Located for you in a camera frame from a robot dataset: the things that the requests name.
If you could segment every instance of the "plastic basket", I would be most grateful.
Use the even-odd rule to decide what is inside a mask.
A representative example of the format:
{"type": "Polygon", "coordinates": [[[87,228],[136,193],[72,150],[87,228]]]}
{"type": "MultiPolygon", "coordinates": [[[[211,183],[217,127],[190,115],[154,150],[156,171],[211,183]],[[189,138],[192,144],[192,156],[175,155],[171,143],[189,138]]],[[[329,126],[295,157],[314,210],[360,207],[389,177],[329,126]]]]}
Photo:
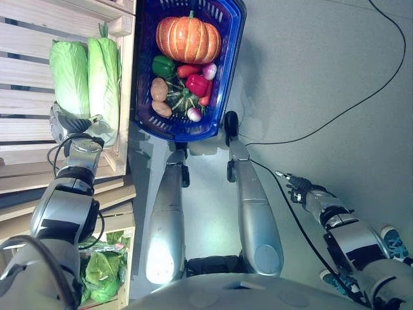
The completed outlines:
{"type": "Polygon", "coordinates": [[[141,0],[138,1],[137,11],[134,56],[136,102],[132,103],[134,115],[131,118],[149,134],[170,141],[191,142],[215,136],[234,75],[247,15],[244,3],[242,0],[141,0]],[[155,40],[157,24],[168,16],[189,16],[191,9],[194,9],[197,18],[214,25],[222,39],[221,53],[214,61],[218,70],[210,104],[202,120],[197,123],[176,115],[169,119],[158,116],[152,110],[150,97],[151,82],[155,78],[151,69],[152,60],[161,54],[155,40]]]}

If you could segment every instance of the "green bell pepper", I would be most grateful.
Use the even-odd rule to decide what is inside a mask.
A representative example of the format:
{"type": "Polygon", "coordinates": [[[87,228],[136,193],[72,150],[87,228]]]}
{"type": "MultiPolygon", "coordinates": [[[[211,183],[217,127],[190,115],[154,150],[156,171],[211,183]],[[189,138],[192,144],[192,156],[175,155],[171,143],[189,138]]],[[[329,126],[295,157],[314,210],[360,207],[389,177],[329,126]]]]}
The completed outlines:
{"type": "Polygon", "coordinates": [[[165,56],[156,56],[152,62],[152,71],[161,78],[171,79],[176,74],[175,63],[165,56]]]}

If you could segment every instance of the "black cable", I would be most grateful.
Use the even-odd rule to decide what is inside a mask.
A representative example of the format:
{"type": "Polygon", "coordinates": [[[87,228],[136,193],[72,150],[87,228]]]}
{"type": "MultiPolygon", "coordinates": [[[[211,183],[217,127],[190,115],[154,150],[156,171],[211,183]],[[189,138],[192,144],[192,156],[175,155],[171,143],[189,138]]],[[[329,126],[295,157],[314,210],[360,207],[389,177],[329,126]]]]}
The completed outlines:
{"type": "Polygon", "coordinates": [[[101,232],[99,234],[99,236],[97,237],[97,239],[95,241],[93,241],[91,244],[87,245],[86,247],[79,247],[79,250],[86,250],[89,249],[91,247],[93,247],[101,238],[103,235],[103,232],[105,231],[105,220],[103,219],[103,215],[101,213],[101,211],[98,212],[99,217],[101,218],[102,221],[102,228],[101,228],[101,232]]]}
{"type": "Polygon", "coordinates": [[[61,148],[70,140],[75,139],[75,138],[89,138],[90,136],[88,134],[74,134],[73,136],[70,136],[69,138],[66,138],[63,140],[63,142],[57,147],[56,154],[54,154],[54,160],[53,160],[53,175],[56,178],[56,162],[57,162],[57,157],[59,156],[61,148]]]}
{"type": "Polygon", "coordinates": [[[320,262],[327,268],[328,271],[330,271],[331,275],[334,277],[334,279],[336,279],[336,281],[338,282],[338,284],[345,290],[345,292],[347,293],[348,297],[353,300],[354,302],[367,306],[367,304],[362,301],[360,299],[360,297],[356,296],[344,283],[343,281],[341,281],[340,277],[336,274],[336,272],[331,268],[331,266],[327,263],[327,261],[322,257],[322,255],[319,253],[319,251],[316,249],[316,247],[314,246],[314,244],[312,243],[312,241],[310,240],[310,238],[308,237],[307,233],[305,232],[303,226],[301,225],[296,213],[294,212],[293,208],[291,207],[291,204],[288,200],[288,198],[285,196],[284,190],[281,186],[281,184],[279,183],[276,175],[266,166],[256,162],[255,160],[251,160],[253,163],[255,163],[256,165],[259,165],[260,167],[264,168],[265,170],[267,170],[269,173],[271,173],[272,177],[275,179],[275,181],[277,182],[277,185],[279,187],[279,190],[281,191],[284,200],[286,202],[286,204],[288,205],[288,208],[290,209],[290,212],[294,218],[294,220],[297,223],[297,226],[299,228],[299,230],[301,231],[301,234],[304,236],[304,239],[307,241],[307,243],[309,244],[309,246],[311,247],[311,249],[313,250],[314,254],[318,257],[318,259],[320,260],[320,262]]]}
{"type": "Polygon", "coordinates": [[[77,298],[70,290],[67,279],[62,272],[59,262],[54,258],[53,254],[43,243],[31,236],[14,236],[3,242],[0,245],[0,250],[20,243],[30,244],[40,254],[53,274],[55,285],[60,292],[59,297],[66,304],[66,306],[69,307],[69,309],[77,309],[77,298]]]}
{"type": "Polygon", "coordinates": [[[297,139],[293,139],[293,140],[286,140],[286,141],[280,141],[280,142],[252,142],[252,143],[247,143],[245,146],[249,146],[249,145],[277,145],[277,144],[287,144],[287,143],[292,143],[292,142],[297,142],[300,140],[303,140],[305,138],[308,138],[309,136],[319,132],[321,129],[323,129],[324,127],[326,127],[327,125],[331,124],[333,121],[335,121],[336,119],[338,119],[340,116],[346,114],[348,111],[354,109],[355,107],[357,107],[358,105],[362,104],[363,102],[365,102],[366,100],[370,99],[371,97],[375,96],[378,92],[381,92],[393,79],[394,77],[397,75],[397,73],[400,71],[400,68],[403,64],[403,62],[405,61],[405,56],[406,56],[406,38],[405,38],[405,34],[403,33],[402,29],[399,27],[399,25],[393,20],[391,19],[389,16],[387,16],[386,14],[384,14],[371,0],[368,0],[370,2],[370,4],[385,18],[387,18],[394,26],[396,26],[396,28],[399,30],[401,37],[403,38],[403,56],[401,58],[400,64],[397,68],[397,70],[395,71],[395,73],[392,75],[392,77],[379,89],[377,89],[375,92],[373,92],[371,95],[369,95],[368,97],[364,98],[363,100],[357,102],[356,104],[352,105],[351,107],[349,107],[348,109],[344,110],[342,113],[338,114],[336,117],[332,118],[330,121],[326,122],[324,125],[322,125],[321,127],[319,127],[318,129],[310,132],[309,134],[306,134],[303,137],[297,138],[297,139]]]}
{"type": "Polygon", "coordinates": [[[54,147],[52,147],[50,150],[47,151],[46,159],[47,159],[47,162],[48,162],[51,166],[53,166],[53,163],[52,163],[52,160],[50,160],[50,154],[53,152],[53,150],[56,150],[58,147],[59,147],[58,145],[55,145],[54,147]]]}

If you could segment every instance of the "gray floor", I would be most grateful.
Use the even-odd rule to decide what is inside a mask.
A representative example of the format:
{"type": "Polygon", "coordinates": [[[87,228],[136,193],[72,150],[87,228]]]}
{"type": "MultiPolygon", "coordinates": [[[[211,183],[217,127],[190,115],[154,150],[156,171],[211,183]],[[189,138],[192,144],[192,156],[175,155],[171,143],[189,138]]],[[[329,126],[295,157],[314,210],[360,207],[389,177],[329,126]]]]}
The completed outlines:
{"type": "MultiPolygon", "coordinates": [[[[248,19],[227,110],[242,119],[243,141],[284,141],[316,129],[378,89],[402,53],[396,28],[368,1],[245,1],[248,19]]],[[[326,186],[380,230],[397,227],[413,251],[412,16],[410,0],[375,3],[391,14],[407,39],[405,64],[382,92],[316,135],[286,145],[251,146],[271,169],[326,186]]],[[[228,151],[216,137],[190,145],[191,186],[183,190],[186,257],[237,254],[237,203],[226,181],[228,151]]],[[[137,184],[137,243],[131,299],[155,289],[145,279],[140,251],[169,155],[165,141],[130,131],[129,160],[137,184]]],[[[282,276],[330,292],[321,264],[301,237],[271,176],[257,168],[279,227],[282,276]]],[[[303,226],[328,258],[320,227],[296,207],[303,226]]]]}

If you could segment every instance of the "sneaker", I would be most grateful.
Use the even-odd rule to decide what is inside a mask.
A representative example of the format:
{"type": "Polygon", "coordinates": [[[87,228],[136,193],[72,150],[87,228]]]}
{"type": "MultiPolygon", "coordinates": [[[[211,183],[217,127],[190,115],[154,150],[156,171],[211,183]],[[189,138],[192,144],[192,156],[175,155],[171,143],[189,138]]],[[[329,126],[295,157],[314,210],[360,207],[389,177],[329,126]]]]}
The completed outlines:
{"type": "Polygon", "coordinates": [[[381,230],[380,236],[390,250],[390,257],[403,261],[408,257],[408,251],[400,239],[398,231],[392,226],[386,226],[381,230]]]}
{"type": "MultiPolygon", "coordinates": [[[[352,278],[351,276],[345,276],[343,274],[338,274],[338,276],[340,277],[340,280],[347,286],[347,288],[350,289],[353,293],[361,293],[356,279],[352,278]]],[[[337,291],[340,292],[340,294],[347,296],[346,291],[342,288],[341,285],[339,285],[339,283],[333,277],[330,271],[321,271],[319,277],[320,279],[322,279],[322,281],[330,285],[333,285],[337,289],[337,291]]]]}

